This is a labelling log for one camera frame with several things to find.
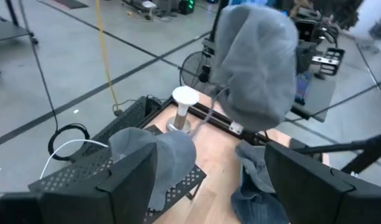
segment white cable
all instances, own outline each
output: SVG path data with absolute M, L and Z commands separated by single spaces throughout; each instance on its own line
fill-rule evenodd
M 40 179 L 41 179 L 42 176 L 44 175 L 44 172 L 45 172 L 45 170 L 46 170 L 46 168 L 47 168 L 47 166 L 48 166 L 48 163 L 49 163 L 49 161 L 51 160 L 52 156 L 54 156 L 54 155 L 59 151 L 59 149 L 63 148 L 63 147 L 66 146 L 67 144 L 72 143 L 72 142 L 78 142 L 78 141 L 81 141 L 81 142 L 91 142 L 91 143 L 98 144 L 98 145 L 103 146 L 103 147 L 109 147 L 109 146 L 106 145 L 106 144 L 103 144 L 103 143 L 100 143 L 100 142 L 97 142 L 97 141 L 94 141 L 94 140 L 88 140 L 88 139 L 74 139 L 74 140 L 70 140 L 70 141 L 66 142 L 65 144 L 61 145 L 59 148 L 57 148 L 57 150 L 55 150 L 55 152 L 52 153 L 52 154 L 49 156 L 49 158 L 48 158 L 48 160 L 47 160 L 47 163 L 45 164 L 44 169 L 42 170 Z

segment yellow cable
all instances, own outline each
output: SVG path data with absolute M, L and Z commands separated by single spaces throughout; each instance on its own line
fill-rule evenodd
M 118 110 L 118 101 L 117 101 L 116 94 L 115 94 L 115 91 L 113 89 L 113 86 L 111 84 L 111 78 L 110 78 L 110 67 L 109 67 L 109 61 L 108 61 L 108 53 L 107 53 L 107 49 L 106 49 L 105 35 L 103 33 L 100 0 L 96 0 L 96 14 L 97 14 L 97 18 L 98 18 L 99 39 L 101 42 L 103 63 L 105 64 L 106 77 L 108 78 L 108 84 L 109 84 L 109 89 L 111 91 L 111 95 L 113 96 L 113 99 L 115 101 L 116 110 Z

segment gray floor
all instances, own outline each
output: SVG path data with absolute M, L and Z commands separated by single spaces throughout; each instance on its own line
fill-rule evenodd
M 76 10 L 66 10 L 52 1 L 44 1 L 96 25 L 94 0 L 82 0 L 90 7 Z M 59 124 L 83 123 L 91 135 L 96 134 L 114 119 L 110 91 L 99 91 L 96 95 L 84 97 L 77 104 L 73 100 L 106 83 L 98 32 L 35 0 L 25 2 L 31 28 L 40 40 L 38 53 L 54 106 L 63 106 L 64 109 L 58 115 Z M 217 6 L 209 6 L 204 2 L 197 4 L 200 7 L 196 7 L 195 12 L 188 16 L 179 16 L 172 22 L 156 20 L 147 23 L 129 18 L 126 14 L 129 9 L 121 6 L 118 0 L 101 2 L 106 31 L 145 50 L 142 52 L 107 36 L 112 78 L 122 77 L 122 74 L 149 62 L 148 66 L 132 71 L 131 76 L 114 85 L 120 101 L 137 99 L 147 94 L 167 98 L 178 86 L 178 69 L 161 60 L 154 60 L 153 55 L 165 55 L 211 29 Z M 0 15 L 8 16 L 2 0 Z M 165 55 L 165 59 L 180 65 L 190 53 L 201 49 L 200 42 L 198 40 Z M 355 43 L 341 37 L 339 45 L 347 53 L 336 77 L 337 89 L 332 103 L 374 84 Z M 364 54 L 373 72 L 381 80 L 381 54 L 374 55 L 368 51 Z M 0 191 L 27 190 L 27 185 L 39 177 L 48 158 L 47 143 L 54 132 L 54 121 L 42 119 L 48 114 L 49 105 L 27 38 L 0 42 L 0 69 L 0 137 L 7 133 L 14 135 L 14 130 L 26 128 L 26 124 L 37 118 L 37 121 L 43 121 L 0 144 Z M 330 110 L 325 123 L 313 120 L 296 125 L 284 123 L 278 129 L 311 146 L 369 137 L 381 132 L 380 93 L 374 89 Z M 59 136 L 55 145 L 74 138 L 82 136 L 76 131 L 65 132 Z M 79 146 L 80 144 L 69 145 L 61 154 L 70 154 Z M 341 168 L 354 156 L 353 153 L 331 154 L 331 164 Z M 64 162 L 52 161 L 46 174 L 63 166 Z M 380 164 L 373 165 L 361 176 L 381 185 L 381 160 Z

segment wooden tabletop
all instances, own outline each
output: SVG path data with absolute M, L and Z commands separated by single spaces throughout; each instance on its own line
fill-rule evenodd
M 200 94 L 199 103 L 210 107 L 210 98 Z M 223 113 L 216 104 L 214 110 Z M 147 126 L 156 125 L 166 132 L 166 122 L 176 115 L 177 107 L 168 106 Z M 194 128 L 200 119 L 188 114 L 187 119 Z M 270 139 L 289 146 L 290 137 L 275 129 L 268 132 Z M 230 197 L 240 185 L 240 163 L 235 155 L 239 139 L 215 128 L 211 124 L 201 127 L 194 139 L 197 157 L 196 164 L 207 174 L 193 200 L 182 198 L 155 223 L 240 223 L 235 216 Z

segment blue jeans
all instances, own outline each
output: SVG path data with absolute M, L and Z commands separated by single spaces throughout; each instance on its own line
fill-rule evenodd
M 243 170 L 242 185 L 232 194 L 231 204 L 242 224 L 288 224 L 289 220 L 275 194 L 258 189 Z

